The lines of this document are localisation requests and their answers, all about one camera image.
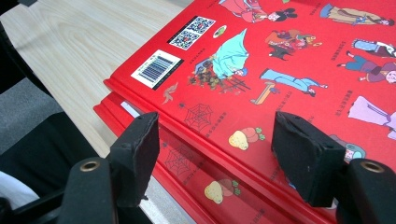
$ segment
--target white cloth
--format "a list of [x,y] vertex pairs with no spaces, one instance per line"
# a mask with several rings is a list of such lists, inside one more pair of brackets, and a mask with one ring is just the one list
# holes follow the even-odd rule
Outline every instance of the white cloth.
[[39,199],[32,189],[18,179],[1,171],[0,197],[7,198],[13,210]]

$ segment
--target qr code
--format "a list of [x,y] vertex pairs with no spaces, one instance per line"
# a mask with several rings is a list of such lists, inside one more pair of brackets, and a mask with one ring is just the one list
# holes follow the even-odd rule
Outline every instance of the qr code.
[[171,45],[177,46],[182,49],[188,49],[195,40],[199,38],[199,35],[193,34],[188,31],[181,32],[178,36],[171,41]]
[[168,40],[168,43],[178,48],[187,50],[214,23],[215,21],[203,17],[192,18],[192,20],[189,21],[183,27],[183,29],[178,31],[174,37]]
[[212,26],[213,23],[215,23],[215,21],[203,17],[197,17],[194,21],[192,21],[192,23],[186,29],[194,31],[195,33],[201,35],[207,29],[209,29],[209,27]]

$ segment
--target table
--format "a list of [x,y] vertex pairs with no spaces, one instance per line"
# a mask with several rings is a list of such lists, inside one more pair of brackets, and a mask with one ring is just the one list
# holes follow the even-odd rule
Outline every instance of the table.
[[[103,80],[191,1],[39,0],[0,20],[18,53],[105,157],[116,135],[92,110],[110,93]],[[154,222],[192,222],[166,193],[152,178],[152,200],[142,209]]]

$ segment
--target gray fabric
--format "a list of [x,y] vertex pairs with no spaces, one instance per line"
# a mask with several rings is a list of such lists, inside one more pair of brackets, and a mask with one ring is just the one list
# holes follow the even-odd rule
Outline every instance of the gray fabric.
[[48,116],[63,111],[58,103],[24,78],[0,94],[0,155]]

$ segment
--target barcode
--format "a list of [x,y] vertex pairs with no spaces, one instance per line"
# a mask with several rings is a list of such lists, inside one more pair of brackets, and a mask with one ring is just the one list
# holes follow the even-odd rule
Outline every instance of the barcode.
[[157,50],[136,71],[132,77],[156,90],[180,65],[183,60]]

